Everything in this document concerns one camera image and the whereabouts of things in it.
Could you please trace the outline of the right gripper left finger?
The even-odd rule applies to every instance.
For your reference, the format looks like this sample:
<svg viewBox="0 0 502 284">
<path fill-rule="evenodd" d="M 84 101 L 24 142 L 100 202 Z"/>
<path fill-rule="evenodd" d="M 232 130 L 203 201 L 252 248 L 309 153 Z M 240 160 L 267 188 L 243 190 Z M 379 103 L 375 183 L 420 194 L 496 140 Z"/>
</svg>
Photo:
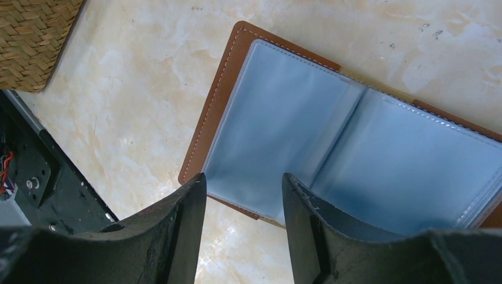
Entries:
<svg viewBox="0 0 502 284">
<path fill-rule="evenodd" d="M 203 173 L 97 232 L 1 229 L 2 283 L 193 283 L 207 201 Z"/>
</svg>

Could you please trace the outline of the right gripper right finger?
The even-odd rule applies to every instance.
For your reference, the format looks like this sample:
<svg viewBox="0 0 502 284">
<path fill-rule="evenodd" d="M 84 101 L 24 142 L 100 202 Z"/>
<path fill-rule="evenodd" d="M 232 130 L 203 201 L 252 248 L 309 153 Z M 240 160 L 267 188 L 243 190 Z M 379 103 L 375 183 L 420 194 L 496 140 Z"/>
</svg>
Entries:
<svg viewBox="0 0 502 284">
<path fill-rule="evenodd" d="M 282 178 L 295 283 L 500 283 L 499 228 L 403 236 L 373 227 Z"/>
</svg>

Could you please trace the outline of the woven straw divided tray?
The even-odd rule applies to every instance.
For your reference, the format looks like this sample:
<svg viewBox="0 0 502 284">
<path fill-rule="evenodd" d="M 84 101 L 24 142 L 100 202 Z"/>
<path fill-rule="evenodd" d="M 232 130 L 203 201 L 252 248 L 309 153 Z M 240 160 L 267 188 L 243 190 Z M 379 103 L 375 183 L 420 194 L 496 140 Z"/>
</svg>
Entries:
<svg viewBox="0 0 502 284">
<path fill-rule="evenodd" d="M 60 57 L 82 0 L 1 1 L 1 89 L 39 93 Z"/>
</svg>

